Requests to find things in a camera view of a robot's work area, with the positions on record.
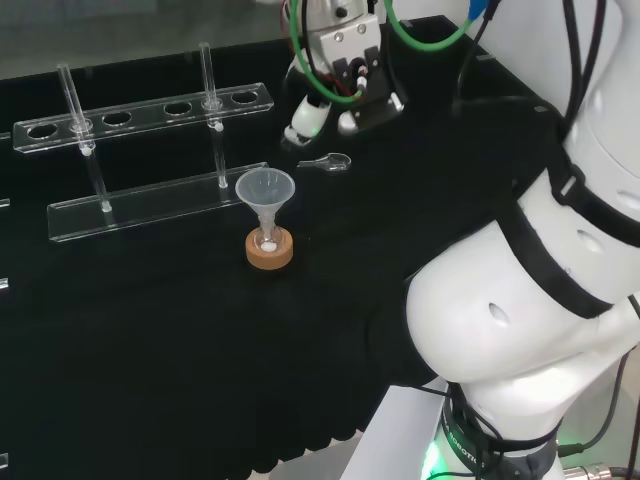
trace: black cloth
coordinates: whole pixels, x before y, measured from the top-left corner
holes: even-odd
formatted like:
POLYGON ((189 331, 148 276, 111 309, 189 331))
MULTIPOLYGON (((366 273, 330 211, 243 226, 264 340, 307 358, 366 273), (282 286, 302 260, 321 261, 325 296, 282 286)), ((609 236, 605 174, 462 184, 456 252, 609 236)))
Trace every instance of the black cloth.
MULTIPOLYGON (((432 41, 451 31, 442 18, 412 28, 432 41)), ((16 478, 244 479, 365 428, 390 381, 368 358, 367 322, 400 322, 403 280, 548 160, 535 151, 555 121, 535 103, 451 115, 465 42, 421 55, 392 41, 405 112, 353 138, 329 126, 306 151, 280 143, 296 106, 281 91, 286 42, 213 51, 219 87, 262 81, 276 100, 225 124, 229 166, 268 161, 296 181, 278 216, 295 260, 278 274, 247 265, 256 217, 243 205, 50 243, 47 205, 92 193, 80 154, 0 142, 0 198, 11 198, 0 211, 11 285, 0 296, 0 453, 16 478), (352 169, 296 171, 329 151, 352 169)), ((196 52, 74 79, 85 109, 202 90, 196 52)), ((472 68, 467 87, 528 93, 495 61, 472 68)), ((53 73, 0 82, 0 99, 0 132, 66 111, 53 73)), ((111 191, 213 166, 204 125, 101 141, 97 155, 111 191)))

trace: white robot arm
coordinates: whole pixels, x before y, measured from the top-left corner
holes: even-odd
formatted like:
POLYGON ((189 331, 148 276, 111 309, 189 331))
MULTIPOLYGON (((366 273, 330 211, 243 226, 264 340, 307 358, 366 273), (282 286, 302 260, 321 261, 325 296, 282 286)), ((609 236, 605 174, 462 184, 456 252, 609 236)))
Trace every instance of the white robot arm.
MULTIPOLYGON (((585 388, 640 342, 627 299, 640 290, 640 2, 617 4, 619 44, 565 143, 572 173, 545 171, 506 219, 426 265, 407 298, 425 362, 459 383, 503 438, 523 445, 553 432, 585 388)), ((437 442, 448 468, 468 472, 445 430, 437 442)), ((543 450, 506 456, 530 462, 543 450)), ((557 458, 546 462, 545 479, 564 478, 557 458)))

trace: black strap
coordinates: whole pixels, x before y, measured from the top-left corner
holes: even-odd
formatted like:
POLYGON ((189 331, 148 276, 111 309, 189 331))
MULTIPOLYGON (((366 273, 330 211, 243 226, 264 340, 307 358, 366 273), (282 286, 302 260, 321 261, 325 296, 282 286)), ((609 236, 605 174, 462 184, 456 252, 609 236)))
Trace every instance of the black strap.
POLYGON ((510 192, 499 200, 496 210, 511 251, 547 295, 582 318, 595 318, 613 306, 584 290, 556 263, 510 192))
POLYGON ((566 159, 549 165, 551 192, 560 205, 573 208, 589 223, 632 247, 640 248, 640 222, 619 212, 585 185, 585 175, 566 159))

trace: acrylic test tube rack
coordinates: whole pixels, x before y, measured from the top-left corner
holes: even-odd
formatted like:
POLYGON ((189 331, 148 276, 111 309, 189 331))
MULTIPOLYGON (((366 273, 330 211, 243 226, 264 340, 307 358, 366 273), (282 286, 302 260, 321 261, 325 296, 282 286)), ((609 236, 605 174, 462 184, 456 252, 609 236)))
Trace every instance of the acrylic test tube rack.
POLYGON ((18 122, 14 149, 28 154, 77 145, 95 195, 51 204, 47 208, 49 238, 63 242, 145 225, 240 203, 235 183, 242 174, 268 166, 265 162, 226 169, 223 120, 265 112, 273 100, 262 83, 216 90, 209 45, 200 45, 205 91, 83 112, 67 65, 60 65, 69 114, 18 122), (169 182, 108 192, 96 158, 96 141, 163 128, 206 122, 216 171, 169 182))

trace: funnel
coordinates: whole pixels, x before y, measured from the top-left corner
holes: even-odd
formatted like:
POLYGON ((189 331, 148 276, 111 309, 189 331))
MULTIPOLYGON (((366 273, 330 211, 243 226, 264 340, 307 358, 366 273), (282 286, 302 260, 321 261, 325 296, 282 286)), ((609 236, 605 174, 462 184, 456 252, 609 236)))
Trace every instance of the funnel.
POLYGON ((293 178, 275 168, 251 170, 238 179, 238 198, 249 205, 260 220, 260 228, 255 231, 253 238, 253 243, 260 252, 277 253, 285 247, 285 235, 275 224, 276 213, 293 196, 295 190, 293 178))

